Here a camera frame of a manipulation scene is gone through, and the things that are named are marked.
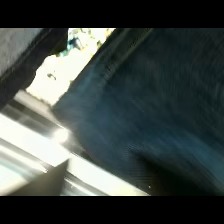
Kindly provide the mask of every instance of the dark jacket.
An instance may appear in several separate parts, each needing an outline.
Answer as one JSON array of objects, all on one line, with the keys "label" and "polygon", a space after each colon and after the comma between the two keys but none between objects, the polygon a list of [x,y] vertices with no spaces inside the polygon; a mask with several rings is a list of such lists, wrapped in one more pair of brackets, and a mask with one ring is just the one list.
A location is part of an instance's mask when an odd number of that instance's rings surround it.
[{"label": "dark jacket", "polygon": [[137,187],[223,195],[223,58],[224,29],[117,29],[54,112]]}]

